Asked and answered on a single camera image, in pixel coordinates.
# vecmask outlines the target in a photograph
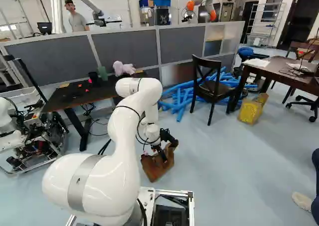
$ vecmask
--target black chair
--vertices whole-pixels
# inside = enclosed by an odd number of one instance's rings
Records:
[[[292,107],[292,105],[309,105],[310,106],[310,110],[313,110],[314,113],[315,113],[315,116],[311,116],[309,118],[309,121],[310,122],[315,122],[316,119],[318,118],[318,107],[319,107],[319,97],[317,98],[317,100],[313,101],[313,100],[310,100],[308,98],[305,98],[301,95],[298,95],[296,97],[296,101],[294,102],[289,102],[286,107],[288,109],[290,109]]]
[[[221,61],[216,60],[206,60],[201,59],[195,55],[193,58],[193,77],[194,77],[194,93],[193,100],[190,107],[190,113],[193,113],[196,96],[203,98],[205,101],[211,103],[208,124],[210,125],[211,117],[213,115],[215,103],[229,97],[229,102],[227,105],[226,113],[229,114],[230,105],[233,100],[235,89],[230,88],[224,84],[219,84]],[[200,66],[208,68],[209,70],[203,75]],[[216,72],[216,81],[207,80],[206,78],[211,75],[211,73]],[[197,81],[197,73],[199,73],[201,79]]]

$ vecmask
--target window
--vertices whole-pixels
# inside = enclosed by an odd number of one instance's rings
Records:
[[[10,25],[12,30],[16,30],[16,25]],[[9,27],[7,25],[1,25],[0,26],[0,31],[8,31],[10,30]]]
[[[280,3],[282,3],[283,0],[267,0],[266,3],[273,3],[270,5],[265,5],[264,13],[262,16],[261,22],[273,22],[278,14],[278,11],[280,9]]]

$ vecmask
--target dark table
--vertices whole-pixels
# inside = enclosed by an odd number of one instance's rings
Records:
[[[145,76],[146,74],[144,72],[133,75],[135,78]],[[103,81],[99,78],[100,85],[96,87],[94,87],[92,83],[89,83],[88,80],[83,80],[72,82],[67,87],[57,88],[51,95],[48,102],[44,105],[41,112],[48,113],[64,110],[71,123],[81,136],[80,151],[85,151],[89,136],[89,128],[91,125],[91,118],[85,121],[83,127],[73,108],[99,100],[118,97],[115,90],[115,84],[119,79],[120,78],[112,75],[109,76],[108,81]]]
[[[283,56],[273,56],[263,60],[267,60],[270,63],[266,67],[258,67],[245,64],[239,85],[237,86],[235,91],[234,100],[231,106],[232,111],[235,110],[235,107],[238,103],[238,100],[250,73],[259,74],[266,78],[265,83],[260,90],[261,93],[266,93],[271,81],[275,80],[290,87],[319,96],[319,85],[317,84],[313,76],[291,76],[291,73],[289,72],[291,67],[288,66],[286,63],[288,62],[300,64],[300,60],[294,60]],[[303,66],[307,67],[313,72],[317,69],[316,64],[309,63],[306,60],[303,61]]]

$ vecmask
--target paper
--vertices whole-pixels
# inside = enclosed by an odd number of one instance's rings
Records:
[[[243,62],[246,65],[258,66],[258,67],[266,67],[269,64],[269,61],[261,60],[261,59],[250,59]]]
[[[59,88],[64,88],[64,87],[68,87],[70,83],[66,83],[66,84],[62,84],[59,86]]]
[[[260,43],[260,38],[255,38],[253,45],[259,45]]]
[[[300,68],[300,64],[292,64],[292,63],[286,63],[288,66],[290,66],[290,67],[292,67],[293,69],[300,69],[300,70],[307,70],[307,71],[310,71],[309,69],[308,69],[308,67],[305,67],[305,66],[301,66],[301,68]]]

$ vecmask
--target computer monitor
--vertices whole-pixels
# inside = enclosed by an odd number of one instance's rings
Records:
[[[37,22],[38,29],[41,32],[41,34],[48,34],[51,35],[52,33],[52,23],[50,22]]]

